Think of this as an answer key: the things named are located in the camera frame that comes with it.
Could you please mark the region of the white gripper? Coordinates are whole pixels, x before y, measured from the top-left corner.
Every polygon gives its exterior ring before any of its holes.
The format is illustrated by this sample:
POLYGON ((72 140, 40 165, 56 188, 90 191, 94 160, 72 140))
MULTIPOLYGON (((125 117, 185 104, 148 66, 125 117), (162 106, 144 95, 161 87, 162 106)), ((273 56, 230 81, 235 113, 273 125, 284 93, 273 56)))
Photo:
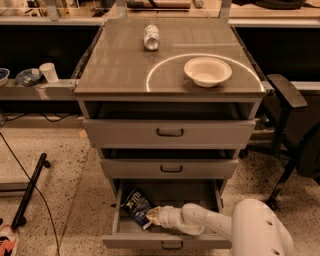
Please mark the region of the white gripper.
POLYGON ((152 224, 160 224, 164 228, 179 228, 183 223, 181 209, 172 206, 157 206, 146 214, 152 224))

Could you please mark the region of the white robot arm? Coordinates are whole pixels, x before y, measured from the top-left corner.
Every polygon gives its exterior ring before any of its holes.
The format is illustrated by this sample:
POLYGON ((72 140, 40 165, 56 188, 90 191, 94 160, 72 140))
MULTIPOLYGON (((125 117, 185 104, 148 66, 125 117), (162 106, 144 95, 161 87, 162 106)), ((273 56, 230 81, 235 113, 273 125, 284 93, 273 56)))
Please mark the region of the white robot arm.
POLYGON ((293 239, 276 214, 256 199, 240 201, 231 217, 187 203, 181 208, 163 206, 151 209, 147 219, 164 228, 174 228, 197 236, 205 229, 232 243, 232 256, 292 256, 293 239))

